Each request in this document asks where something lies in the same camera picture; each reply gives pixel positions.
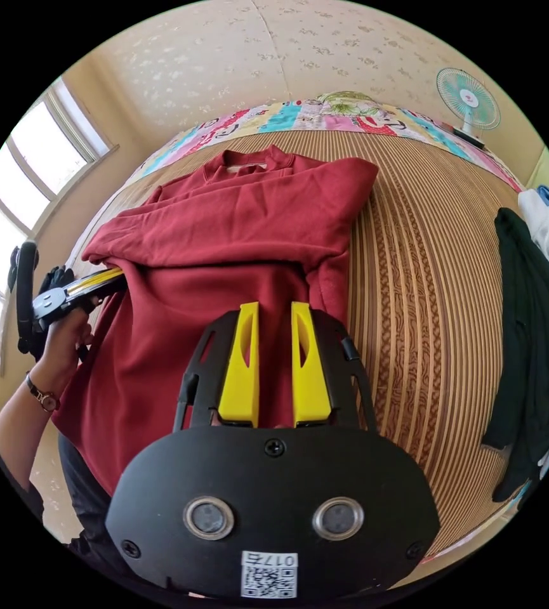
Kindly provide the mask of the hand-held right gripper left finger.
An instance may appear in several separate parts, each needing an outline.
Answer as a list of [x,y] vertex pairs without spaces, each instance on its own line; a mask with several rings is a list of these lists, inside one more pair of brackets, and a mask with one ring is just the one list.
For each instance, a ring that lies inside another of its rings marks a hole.
[[222,422],[257,427],[259,367],[259,303],[245,303],[238,311],[218,405]]

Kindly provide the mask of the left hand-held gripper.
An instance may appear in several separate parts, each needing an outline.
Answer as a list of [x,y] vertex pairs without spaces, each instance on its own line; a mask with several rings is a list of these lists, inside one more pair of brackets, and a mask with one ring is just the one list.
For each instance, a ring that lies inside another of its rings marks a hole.
[[26,352],[35,360],[43,354],[50,325],[80,308],[90,315],[103,301],[125,290],[126,277],[120,268],[107,268],[76,279],[63,287],[52,287],[26,303]]

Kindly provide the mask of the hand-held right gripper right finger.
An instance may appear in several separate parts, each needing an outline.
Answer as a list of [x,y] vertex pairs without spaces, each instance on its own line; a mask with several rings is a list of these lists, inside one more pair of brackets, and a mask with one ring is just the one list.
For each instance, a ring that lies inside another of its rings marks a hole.
[[291,373],[294,425],[328,421],[331,406],[312,312],[299,301],[291,303]]

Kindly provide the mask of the person's left hand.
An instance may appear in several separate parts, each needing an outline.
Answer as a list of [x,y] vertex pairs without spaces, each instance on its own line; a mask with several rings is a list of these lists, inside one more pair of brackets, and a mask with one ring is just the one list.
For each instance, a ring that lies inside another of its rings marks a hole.
[[29,374],[32,383],[44,393],[61,395],[77,369],[79,347],[93,339],[89,316],[80,308],[52,324],[43,355]]

